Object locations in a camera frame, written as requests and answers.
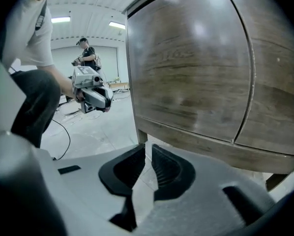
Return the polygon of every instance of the ceiling light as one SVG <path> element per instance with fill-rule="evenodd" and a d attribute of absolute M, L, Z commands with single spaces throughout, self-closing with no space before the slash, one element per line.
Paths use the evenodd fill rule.
<path fill-rule="evenodd" d="M 52 18 L 52 23 L 62 23 L 62 22 L 70 22 L 70 17 L 62 17 L 62 18 Z"/>
<path fill-rule="evenodd" d="M 119 23 L 110 22 L 109 26 L 114 26 L 114 27 L 121 28 L 121 29 L 125 30 L 125 25 L 122 25 L 122 24 L 119 24 Z"/>

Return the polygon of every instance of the ceiling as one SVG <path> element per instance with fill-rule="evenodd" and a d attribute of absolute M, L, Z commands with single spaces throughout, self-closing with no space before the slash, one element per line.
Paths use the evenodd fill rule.
<path fill-rule="evenodd" d="M 125 41 L 125 30 L 109 26 L 125 24 L 122 11 L 133 0 L 48 0 L 52 17 L 71 17 L 71 22 L 53 24 L 52 41 L 68 38 L 101 38 Z"/>

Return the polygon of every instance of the black pants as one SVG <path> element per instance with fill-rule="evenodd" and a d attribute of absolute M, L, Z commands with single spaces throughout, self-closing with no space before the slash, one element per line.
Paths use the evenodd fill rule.
<path fill-rule="evenodd" d="M 11 77 L 27 96 L 11 131 L 39 148 L 42 134 L 59 105 L 59 84 L 49 72 L 43 70 L 19 71 Z"/>

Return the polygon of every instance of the man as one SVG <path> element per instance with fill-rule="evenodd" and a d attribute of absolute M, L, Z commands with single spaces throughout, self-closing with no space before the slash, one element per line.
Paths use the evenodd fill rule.
<path fill-rule="evenodd" d="M 75 98 L 72 82 L 54 66 L 51 14 L 46 0 L 19 0 L 6 19 L 0 38 L 0 59 L 8 69 L 16 58 L 37 70 L 16 72 L 12 78 L 27 96 L 11 131 L 37 148 L 59 104 L 60 92 Z"/>
<path fill-rule="evenodd" d="M 84 51 L 82 56 L 75 59 L 73 63 L 77 63 L 82 66 L 90 66 L 93 70 L 99 73 L 103 83 L 106 84 L 105 75 L 101 70 L 101 67 L 97 66 L 98 56 L 94 52 L 94 48 L 89 46 L 88 40 L 85 37 L 82 37 L 76 45 L 79 45 Z"/>

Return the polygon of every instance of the white tile floor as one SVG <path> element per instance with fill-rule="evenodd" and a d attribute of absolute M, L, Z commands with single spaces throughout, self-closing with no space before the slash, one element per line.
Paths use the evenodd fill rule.
<path fill-rule="evenodd" d="M 65 104 L 54 116 L 54 120 L 67 129 L 71 139 L 69 149 L 63 160 L 105 153 L 138 143 L 132 103 L 128 92 L 115 95 L 112 108 L 108 113 L 93 111 L 86 115 L 81 112 L 65 115 L 77 111 L 78 107 L 79 104 L 76 102 Z M 59 158 L 65 152 L 68 143 L 69 138 L 65 130 L 52 121 L 42 137 L 41 148 L 46 149 L 52 157 Z M 133 203 L 138 224 L 152 210 L 153 192 L 158 189 L 156 175 L 151 167 L 152 143 L 167 145 L 148 136 L 146 165 L 133 188 Z M 269 177 L 268 174 L 240 171 L 265 188 L 265 180 Z M 270 194 L 277 201 L 293 189 L 294 173 L 290 174 Z"/>

